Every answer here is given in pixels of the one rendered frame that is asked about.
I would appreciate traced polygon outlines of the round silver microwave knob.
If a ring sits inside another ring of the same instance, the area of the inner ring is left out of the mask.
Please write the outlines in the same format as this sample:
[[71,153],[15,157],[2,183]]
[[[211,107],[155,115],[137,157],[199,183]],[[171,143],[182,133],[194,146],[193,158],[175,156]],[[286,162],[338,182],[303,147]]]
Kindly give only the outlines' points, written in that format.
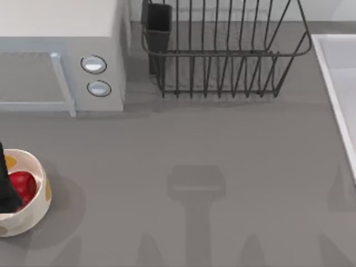
[[87,84],[87,91],[95,97],[106,97],[111,93],[111,86],[102,80],[93,81]]
[[93,75],[101,74],[107,69],[106,61],[97,55],[82,57],[80,65],[84,71]]

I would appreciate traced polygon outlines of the black cutlery holder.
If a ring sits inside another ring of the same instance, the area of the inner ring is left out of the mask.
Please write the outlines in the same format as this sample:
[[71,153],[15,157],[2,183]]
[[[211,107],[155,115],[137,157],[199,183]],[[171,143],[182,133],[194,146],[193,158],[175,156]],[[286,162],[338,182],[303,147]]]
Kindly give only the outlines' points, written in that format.
[[147,43],[149,73],[159,72],[160,59],[165,59],[172,28],[172,6],[142,0],[141,23]]

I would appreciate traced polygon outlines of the microwave oven door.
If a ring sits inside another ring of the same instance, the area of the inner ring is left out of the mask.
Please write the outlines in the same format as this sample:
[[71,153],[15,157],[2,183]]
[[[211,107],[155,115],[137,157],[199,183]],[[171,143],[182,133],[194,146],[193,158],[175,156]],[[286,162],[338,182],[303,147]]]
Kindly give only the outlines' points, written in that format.
[[75,98],[56,52],[0,52],[0,112],[68,112]]

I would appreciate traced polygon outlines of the red apple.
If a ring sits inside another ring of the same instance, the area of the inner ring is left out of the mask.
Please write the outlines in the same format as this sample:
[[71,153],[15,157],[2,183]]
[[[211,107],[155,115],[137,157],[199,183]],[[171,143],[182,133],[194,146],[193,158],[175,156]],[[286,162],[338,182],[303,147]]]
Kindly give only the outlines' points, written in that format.
[[16,171],[9,175],[9,179],[22,200],[21,208],[25,207],[36,195],[37,184],[34,176],[27,171]]

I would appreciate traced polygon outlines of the cream bowl with yellow spots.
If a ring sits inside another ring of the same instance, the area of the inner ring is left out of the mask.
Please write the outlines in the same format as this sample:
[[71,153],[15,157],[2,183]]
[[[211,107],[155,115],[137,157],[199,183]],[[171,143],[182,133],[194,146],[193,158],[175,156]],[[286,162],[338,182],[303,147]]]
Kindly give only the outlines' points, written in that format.
[[31,230],[47,214],[52,200],[51,184],[40,161],[20,149],[5,149],[8,172],[28,171],[34,176],[37,190],[34,198],[20,211],[0,214],[0,238],[17,236]]

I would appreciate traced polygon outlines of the pale microwave oven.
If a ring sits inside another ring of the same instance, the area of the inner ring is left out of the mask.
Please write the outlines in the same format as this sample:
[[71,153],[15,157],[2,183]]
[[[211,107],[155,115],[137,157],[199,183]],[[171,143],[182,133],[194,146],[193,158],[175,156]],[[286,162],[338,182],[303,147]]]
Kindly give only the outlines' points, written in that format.
[[[0,52],[56,52],[78,112],[120,112],[126,97],[126,60],[131,45],[128,0],[0,0]],[[107,63],[93,75],[80,65],[97,55]],[[102,80],[111,86],[95,97],[87,84]]]

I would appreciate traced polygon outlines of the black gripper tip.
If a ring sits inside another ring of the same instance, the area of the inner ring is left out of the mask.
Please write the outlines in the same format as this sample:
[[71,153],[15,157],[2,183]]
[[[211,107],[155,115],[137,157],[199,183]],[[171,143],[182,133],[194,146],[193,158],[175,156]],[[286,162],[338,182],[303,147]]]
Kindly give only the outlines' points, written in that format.
[[16,212],[23,205],[8,175],[4,150],[0,142],[0,214]]

